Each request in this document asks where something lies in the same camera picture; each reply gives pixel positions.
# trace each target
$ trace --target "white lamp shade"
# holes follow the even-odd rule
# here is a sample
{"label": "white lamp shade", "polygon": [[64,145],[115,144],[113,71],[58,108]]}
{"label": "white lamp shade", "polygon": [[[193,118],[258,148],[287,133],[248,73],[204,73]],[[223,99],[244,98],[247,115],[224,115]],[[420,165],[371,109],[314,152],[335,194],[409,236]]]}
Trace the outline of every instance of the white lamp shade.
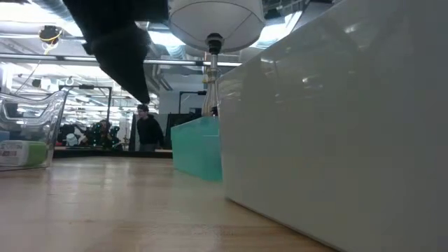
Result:
{"label": "white lamp shade", "polygon": [[208,51],[207,36],[224,38],[221,52],[232,52],[255,43],[263,27],[261,0],[172,0],[171,32],[185,44]]}

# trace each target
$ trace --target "black fabric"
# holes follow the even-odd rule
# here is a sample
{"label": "black fabric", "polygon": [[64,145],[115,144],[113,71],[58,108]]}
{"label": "black fabric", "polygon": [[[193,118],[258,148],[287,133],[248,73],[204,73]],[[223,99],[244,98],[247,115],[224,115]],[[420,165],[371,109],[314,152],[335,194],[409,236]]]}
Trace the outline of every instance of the black fabric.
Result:
{"label": "black fabric", "polygon": [[147,119],[140,118],[137,122],[137,130],[140,144],[160,144],[161,146],[165,144],[162,129],[153,115],[148,115]]}

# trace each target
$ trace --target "wooden surface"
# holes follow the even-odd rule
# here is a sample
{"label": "wooden surface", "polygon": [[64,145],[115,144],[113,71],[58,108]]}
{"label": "wooden surface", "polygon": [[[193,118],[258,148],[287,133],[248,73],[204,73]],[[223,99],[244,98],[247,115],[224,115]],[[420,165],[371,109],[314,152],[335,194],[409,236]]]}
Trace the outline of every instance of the wooden surface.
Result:
{"label": "wooden surface", "polygon": [[1,251],[332,251],[171,160],[89,157],[0,172]]}

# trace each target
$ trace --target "white wall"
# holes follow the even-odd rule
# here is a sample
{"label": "white wall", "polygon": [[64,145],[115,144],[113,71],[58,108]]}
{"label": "white wall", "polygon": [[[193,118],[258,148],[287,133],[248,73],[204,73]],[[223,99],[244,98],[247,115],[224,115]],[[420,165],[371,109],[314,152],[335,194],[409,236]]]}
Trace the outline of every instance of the white wall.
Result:
{"label": "white wall", "polygon": [[222,77],[226,195],[343,251],[448,251],[447,9],[342,1]]}
{"label": "white wall", "polygon": [[[205,95],[183,94],[181,99],[181,113],[189,113],[190,108],[202,108]],[[161,92],[159,96],[159,114],[179,112],[179,92]]]}

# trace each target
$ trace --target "teal plastic bin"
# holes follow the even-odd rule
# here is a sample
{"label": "teal plastic bin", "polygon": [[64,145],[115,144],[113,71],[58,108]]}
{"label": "teal plastic bin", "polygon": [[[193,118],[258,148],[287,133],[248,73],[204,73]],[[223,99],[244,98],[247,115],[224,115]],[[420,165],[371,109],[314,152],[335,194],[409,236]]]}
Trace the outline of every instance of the teal plastic bin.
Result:
{"label": "teal plastic bin", "polygon": [[174,167],[208,181],[222,181],[219,121],[202,117],[171,129]]}

